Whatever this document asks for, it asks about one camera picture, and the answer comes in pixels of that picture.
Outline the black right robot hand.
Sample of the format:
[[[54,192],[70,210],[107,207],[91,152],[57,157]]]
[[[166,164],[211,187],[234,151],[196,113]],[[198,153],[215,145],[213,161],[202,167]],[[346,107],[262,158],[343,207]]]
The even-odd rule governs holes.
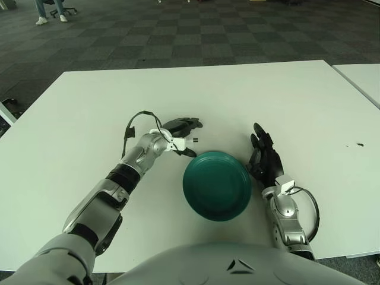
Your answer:
[[[254,123],[251,143],[253,152],[246,166],[249,174],[265,188],[274,186],[276,178],[284,174],[283,166],[270,134],[258,123]]]

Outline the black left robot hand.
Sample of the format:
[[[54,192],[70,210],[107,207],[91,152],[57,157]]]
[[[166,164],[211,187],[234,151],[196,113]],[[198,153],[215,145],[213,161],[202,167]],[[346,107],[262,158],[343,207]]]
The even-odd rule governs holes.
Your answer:
[[[192,130],[202,127],[203,124],[198,118],[177,118],[163,124],[161,130],[168,140],[167,150],[172,150],[180,156],[196,157],[196,152],[188,148],[187,137]]]

